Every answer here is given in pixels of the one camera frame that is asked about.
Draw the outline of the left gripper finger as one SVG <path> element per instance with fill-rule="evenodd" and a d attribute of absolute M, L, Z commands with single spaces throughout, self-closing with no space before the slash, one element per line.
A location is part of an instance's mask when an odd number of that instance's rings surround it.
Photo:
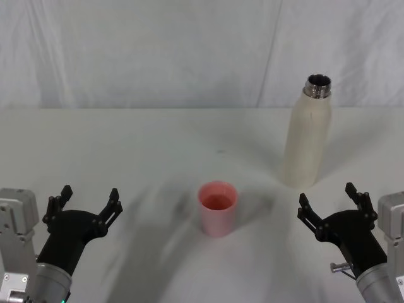
<path fill-rule="evenodd" d="M 113 188 L 110 192 L 106 206 L 92 221 L 95 235 L 107 235 L 109 227 L 114 223 L 122 211 L 122 205 L 119 201 L 119 191 L 117 188 Z"/>
<path fill-rule="evenodd" d="M 50 196 L 48 199 L 47 211 L 42 221 L 49 225 L 56 218 L 56 215 L 63 211 L 66 203 L 73 195 L 73 190 L 70 185 L 65 185 L 58 196 Z"/>

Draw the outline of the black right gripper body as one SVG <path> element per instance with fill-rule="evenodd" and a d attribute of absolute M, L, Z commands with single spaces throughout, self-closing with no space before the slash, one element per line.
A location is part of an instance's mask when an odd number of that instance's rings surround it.
<path fill-rule="evenodd" d="M 321 241 L 339 248 L 355 278 L 387 262 L 386 253 L 372 233 L 376 219 L 375 211 L 345 210 L 328 216 L 321 223 Z"/>

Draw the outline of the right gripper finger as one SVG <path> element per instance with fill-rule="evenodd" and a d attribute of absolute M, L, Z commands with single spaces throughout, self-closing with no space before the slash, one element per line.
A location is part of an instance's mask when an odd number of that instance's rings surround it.
<path fill-rule="evenodd" d="M 351 182 L 348 182 L 345 186 L 345 192 L 367 220 L 371 222 L 376 221 L 377 213 L 374 211 L 370 194 L 367 191 L 363 193 L 358 192 L 356 187 Z"/>
<path fill-rule="evenodd" d="M 297 218 L 309 228 L 318 241 L 325 242 L 327 235 L 324 220 L 313 211 L 304 193 L 301 193 L 299 196 L 299 204 L 300 207 L 297 211 Z"/>

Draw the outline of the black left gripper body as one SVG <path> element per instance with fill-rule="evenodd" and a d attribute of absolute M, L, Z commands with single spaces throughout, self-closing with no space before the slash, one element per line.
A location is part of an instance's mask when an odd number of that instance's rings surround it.
<path fill-rule="evenodd" d="M 96 214 L 80 210 L 60 211 L 44 215 L 49 237 L 38 263 L 56 266 L 72 275 L 85 246 L 92 240 L 105 237 L 107 227 Z"/>

